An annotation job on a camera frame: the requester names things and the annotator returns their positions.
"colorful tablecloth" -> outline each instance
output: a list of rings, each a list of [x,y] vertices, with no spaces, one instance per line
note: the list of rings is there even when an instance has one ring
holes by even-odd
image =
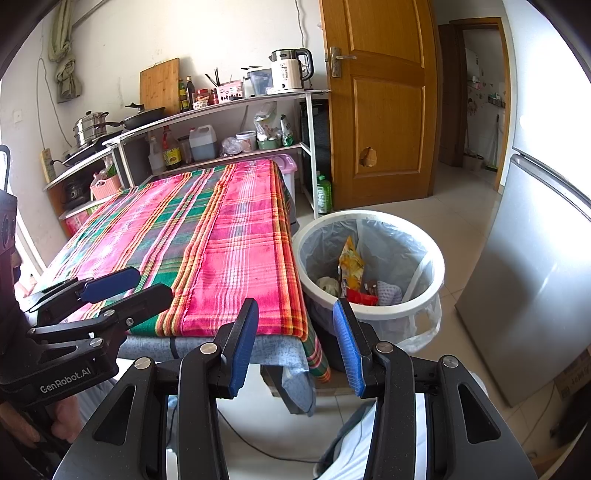
[[[330,368],[306,315],[283,188],[275,163],[255,160],[126,190],[76,232],[41,283],[137,268],[136,291],[164,283],[174,293],[170,309],[131,330],[144,336],[213,336],[252,297],[259,305],[257,334],[299,338],[310,372],[327,381]],[[68,321],[96,316],[129,294],[88,305]]]

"cutting board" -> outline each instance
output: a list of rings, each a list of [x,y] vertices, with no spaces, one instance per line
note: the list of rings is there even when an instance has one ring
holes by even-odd
[[[139,102],[146,109],[163,106],[167,116],[180,112],[178,64],[179,59],[172,59],[140,72]]]

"blue gripper pad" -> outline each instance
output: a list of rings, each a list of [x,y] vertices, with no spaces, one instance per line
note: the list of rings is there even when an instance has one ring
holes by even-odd
[[[134,267],[127,267],[123,270],[90,280],[80,294],[80,299],[89,303],[99,303],[131,290],[139,284],[141,275]]]
[[[333,305],[333,326],[335,328],[336,339],[339,341],[340,354],[343,357],[349,385],[355,391],[355,395],[360,397],[365,391],[361,353],[353,337],[353,332],[349,327],[349,321],[347,320],[340,300],[337,300]]]
[[[251,360],[252,347],[255,344],[258,329],[258,303],[254,299],[246,299],[238,313],[236,324],[243,322],[240,337],[236,343],[232,358],[232,378],[228,385],[230,395],[238,395],[246,379],[246,370]]]

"green detergent bottle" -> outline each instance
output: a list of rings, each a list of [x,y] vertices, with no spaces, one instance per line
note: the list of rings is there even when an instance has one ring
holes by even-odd
[[[318,197],[318,212],[332,212],[332,187],[330,182],[324,178],[324,175],[318,175],[316,192]]]

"silver refrigerator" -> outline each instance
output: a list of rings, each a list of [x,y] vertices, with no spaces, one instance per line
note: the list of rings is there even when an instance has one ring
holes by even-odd
[[[527,0],[504,4],[517,64],[514,155],[456,308],[515,405],[591,345],[591,83],[545,16]]]

